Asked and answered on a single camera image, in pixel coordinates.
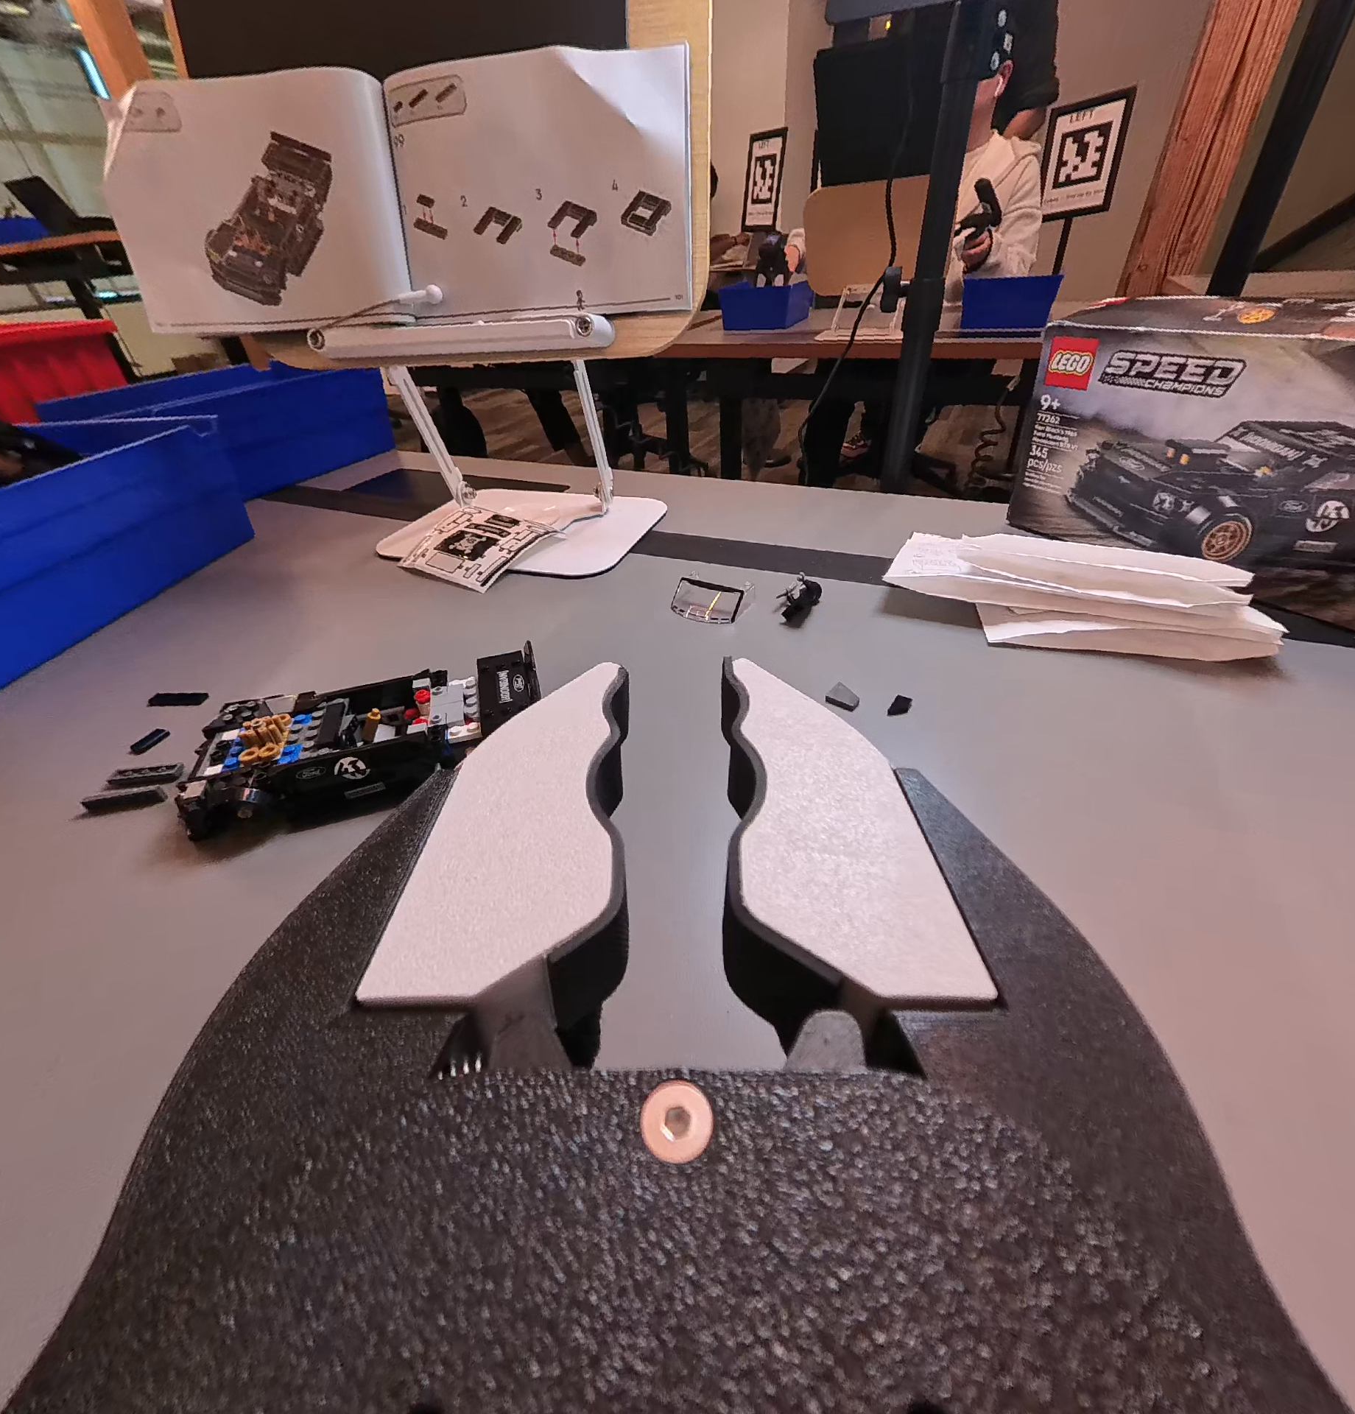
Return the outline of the black metal pole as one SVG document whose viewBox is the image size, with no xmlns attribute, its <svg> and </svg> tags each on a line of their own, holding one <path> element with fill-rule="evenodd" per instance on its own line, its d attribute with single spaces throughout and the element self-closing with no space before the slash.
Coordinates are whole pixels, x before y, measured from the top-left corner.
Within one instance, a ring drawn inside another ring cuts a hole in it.
<svg viewBox="0 0 1355 1414">
<path fill-rule="evenodd" d="M 913 453 L 919 440 L 922 396 L 946 292 L 946 265 L 966 140 L 977 88 L 992 77 L 992 38 L 998 11 L 996 3 L 960 2 L 951 13 L 919 246 L 905 295 L 897 377 L 884 434 L 880 489 L 886 494 L 905 494 L 913 481 Z"/>
</svg>

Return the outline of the white stand rod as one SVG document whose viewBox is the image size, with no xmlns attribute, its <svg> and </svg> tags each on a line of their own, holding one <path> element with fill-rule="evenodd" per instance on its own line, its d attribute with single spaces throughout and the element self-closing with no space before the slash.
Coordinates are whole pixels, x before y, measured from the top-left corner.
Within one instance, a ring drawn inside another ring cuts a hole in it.
<svg viewBox="0 0 1355 1414">
<path fill-rule="evenodd" d="M 386 364 L 383 372 L 403 401 L 406 415 L 427 448 L 435 469 L 444 478 L 454 503 L 460 508 L 469 508 L 474 503 L 474 489 L 465 481 L 455 459 L 446 448 L 444 439 L 433 421 L 433 415 L 409 371 L 403 364 Z"/>
<path fill-rule="evenodd" d="M 610 454 L 605 443 L 602 418 L 597 409 L 597 399 L 591 385 L 591 379 L 586 372 L 586 363 L 583 360 L 574 360 L 570 363 L 572 368 L 572 380 L 577 390 L 577 396 L 580 399 L 580 412 L 583 417 L 583 424 L 588 432 L 588 439 L 591 443 L 591 451 L 594 456 L 594 464 L 597 470 L 597 507 L 599 510 L 594 513 L 597 516 L 605 516 L 610 513 L 613 500 L 615 500 L 615 486 L 613 486 L 613 469 L 610 464 Z"/>
</svg>

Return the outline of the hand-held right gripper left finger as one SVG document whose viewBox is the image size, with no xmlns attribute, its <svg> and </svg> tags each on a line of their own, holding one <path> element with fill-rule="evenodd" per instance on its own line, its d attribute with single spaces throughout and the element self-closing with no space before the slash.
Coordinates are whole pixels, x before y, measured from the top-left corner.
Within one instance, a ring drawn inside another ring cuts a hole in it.
<svg viewBox="0 0 1355 1414">
<path fill-rule="evenodd" d="M 469 1021 L 487 1062 L 570 1062 L 626 966 L 627 671 L 597 666 L 455 770 L 354 991 Z"/>
</svg>

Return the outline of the wooden pillar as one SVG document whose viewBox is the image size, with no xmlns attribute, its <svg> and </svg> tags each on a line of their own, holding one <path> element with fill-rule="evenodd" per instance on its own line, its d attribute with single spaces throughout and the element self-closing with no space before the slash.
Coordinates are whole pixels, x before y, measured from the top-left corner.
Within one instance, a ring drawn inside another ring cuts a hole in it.
<svg viewBox="0 0 1355 1414">
<path fill-rule="evenodd" d="M 1204 256 L 1302 5 L 1212 2 L 1116 292 L 1159 293 Z"/>
</svg>

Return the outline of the blue plastic bin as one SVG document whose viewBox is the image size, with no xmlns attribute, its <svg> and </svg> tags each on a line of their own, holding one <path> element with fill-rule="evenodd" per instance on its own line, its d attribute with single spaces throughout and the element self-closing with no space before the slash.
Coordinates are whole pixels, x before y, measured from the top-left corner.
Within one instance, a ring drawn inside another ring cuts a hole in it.
<svg viewBox="0 0 1355 1414">
<path fill-rule="evenodd" d="M 253 537 L 212 417 L 47 434 L 80 459 L 0 489 L 0 688 Z"/>
<path fill-rule="evenodd" d="M 244 500 L 395 445 L 375 369 L 238 364 L 42 399 L 34 412 L 47 437 L 81 451 L 113 448 L 130 432 L 151 436 L 146 423 L 211 420 Z"/>
</svg>

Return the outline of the crumpled white paper bag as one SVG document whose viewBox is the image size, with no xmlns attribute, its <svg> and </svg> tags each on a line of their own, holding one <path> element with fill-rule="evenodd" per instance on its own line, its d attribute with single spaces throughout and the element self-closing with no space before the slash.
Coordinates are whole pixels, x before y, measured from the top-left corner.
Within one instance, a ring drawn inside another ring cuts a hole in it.
<svg viewBox="0 0 1355 1414">
<path fill-rule="evenodd" d="M 1126 546 L 914 533 L 881 579 L 971 606 L 990 645 L 1241 663 L 1285 636 L 1252 606 L 1249 570 Z"/>
</svg>

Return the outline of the red plastic bin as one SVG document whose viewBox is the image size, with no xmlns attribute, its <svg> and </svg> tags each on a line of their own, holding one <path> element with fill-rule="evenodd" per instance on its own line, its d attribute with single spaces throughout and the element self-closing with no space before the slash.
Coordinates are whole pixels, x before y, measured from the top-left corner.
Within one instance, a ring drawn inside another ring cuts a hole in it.
<svg viewBox="0 0 1355 1414">
<path fill-rule="evenodd" d="M 0 420 L 37 421 L 40 401 L 122 387 L 111 320 L 0 323 Z"/>
</svg>

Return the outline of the long wooden table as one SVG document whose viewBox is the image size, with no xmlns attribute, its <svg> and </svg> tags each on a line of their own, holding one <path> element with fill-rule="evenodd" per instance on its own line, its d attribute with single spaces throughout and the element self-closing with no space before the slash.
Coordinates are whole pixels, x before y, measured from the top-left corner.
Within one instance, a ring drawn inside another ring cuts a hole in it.
<svg viewBox="0 0 1355 1414">
<path fill-rule="evenodd" d="M 845 328 L 823 338 L 831 309 L 802 323 L 771 331 L 728 331 L 717 312 L 697 317 L 686 333 L 659 353 L 637 360 L 591 363 L 588 379 L 608 410 L 632 413 L 654 402 L 665 418 L 662 454 L 674 473 L 689 473 L 689 401 L 719 407 L 719 451 L 712 465 L 722 478 L 739 475 L 739 413 L 744 398 L 813 402 L 829 398 L 891 398 L 902 349 L 900 331 L 881 336 L 861 323 L 854 339 Z M 922 407 L 1001 404 L 1020 418 L 1040 357 L 1042 330 L 938 331 L 922 390 Z"/>
</svg>

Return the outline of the small blue storage bin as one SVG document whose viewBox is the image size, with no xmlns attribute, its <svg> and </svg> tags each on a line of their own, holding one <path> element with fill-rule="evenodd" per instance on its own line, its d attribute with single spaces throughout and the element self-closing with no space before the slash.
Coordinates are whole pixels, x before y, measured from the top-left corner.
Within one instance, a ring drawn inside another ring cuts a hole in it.
<svg viewBox="0 0 1355 1414">
<path fill-rule="evenodd" d="M 958 328 L 963 333 L 1036 331 L 1050 320 L 1063 275 L 965 276 Z"/>
<path fill-rule="evenodd" d="M 736 281 L 717 292 L 723 331 L 782 331 L 807 320 L 813 292 L 805 281 Z"/>
</svg>

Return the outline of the lego instruction booklet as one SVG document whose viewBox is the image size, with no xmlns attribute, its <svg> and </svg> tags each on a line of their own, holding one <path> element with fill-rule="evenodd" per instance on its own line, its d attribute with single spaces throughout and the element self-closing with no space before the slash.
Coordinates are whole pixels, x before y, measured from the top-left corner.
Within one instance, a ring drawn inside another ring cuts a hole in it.
<svg viewBox="0 0 1355 1414">
<path fill-rule="evenodd" d="M 687 311 L 689 52 L 144 82 L 102 196 L 154 331 Z"/>
</svg>

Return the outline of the black white marker tag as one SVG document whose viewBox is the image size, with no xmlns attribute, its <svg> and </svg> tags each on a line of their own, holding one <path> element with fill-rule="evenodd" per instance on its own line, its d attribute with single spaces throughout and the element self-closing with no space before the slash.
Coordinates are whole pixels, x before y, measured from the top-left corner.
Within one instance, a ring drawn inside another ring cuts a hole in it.
<svg viewBox="0 0 1355 1414">
<path fill-rule="evenodd" d="M 777 226 L 788 129 L 752 133 L 747 139 L 739 229 L 772 232 Z"/>
<path fill-rule="evenodd" d="M 1137 90 L 1064 103 L 1047 117 L 1042 144 L 1042 221 L 1072 221 L 1110 208 Z"/>
</svg>

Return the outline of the lego car model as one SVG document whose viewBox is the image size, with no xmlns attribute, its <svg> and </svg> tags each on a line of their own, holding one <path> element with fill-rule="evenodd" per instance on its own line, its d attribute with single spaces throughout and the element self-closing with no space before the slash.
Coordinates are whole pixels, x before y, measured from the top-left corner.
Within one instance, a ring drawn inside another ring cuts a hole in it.
<svg viewBox="0 0 1355 1414">
<path fill-rule="evenodd" d="M 463 675 L 386 680 L 226 701 L 203 729 L 174 808 L 190 841 L 236 822 L 294 819 L 391 802 L 454 770 L 542 696 L 529 642 Z"/>
</svg>

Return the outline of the lego set box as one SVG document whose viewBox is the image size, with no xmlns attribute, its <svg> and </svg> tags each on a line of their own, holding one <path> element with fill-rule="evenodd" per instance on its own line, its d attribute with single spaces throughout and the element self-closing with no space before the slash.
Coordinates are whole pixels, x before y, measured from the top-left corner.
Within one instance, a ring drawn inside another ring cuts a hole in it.
<svg viewBox="0 0 1355 1414">
<path fill-rule="evenodd" d="M 1355 297 L 1118 300 L 1044 328 L 1009 527 L 1252 573 L 1355 634 Z"/>
</svg>

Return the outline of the lego sticker sheet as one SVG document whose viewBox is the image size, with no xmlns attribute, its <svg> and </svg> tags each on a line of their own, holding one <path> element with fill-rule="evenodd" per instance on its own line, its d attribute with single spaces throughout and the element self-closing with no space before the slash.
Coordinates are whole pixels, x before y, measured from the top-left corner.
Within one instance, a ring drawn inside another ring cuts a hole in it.
<svg viewBox="0 0 1355 1414">
<path fill-rule="evenodd" d="M 471 592 L 485 592 L 533 546 L 555 533 L 550 524 L 490 508 L 443 508 L 400 559 L 403 570 Z"/>
</svg>

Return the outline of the clear lego windshield piece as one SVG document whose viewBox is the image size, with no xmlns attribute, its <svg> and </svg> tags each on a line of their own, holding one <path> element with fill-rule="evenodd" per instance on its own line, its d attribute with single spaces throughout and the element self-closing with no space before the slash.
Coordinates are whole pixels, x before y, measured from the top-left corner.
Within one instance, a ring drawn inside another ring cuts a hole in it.
<svg viewBox="0 0 1355 1414">
<path fill-rule="evenodd" d="M 749 582 L 734 587 L 684 574 L 678 579 L 668 609 L 686 622 L 730 625 L 738 619 L 749 592 Z"/>
</svg>

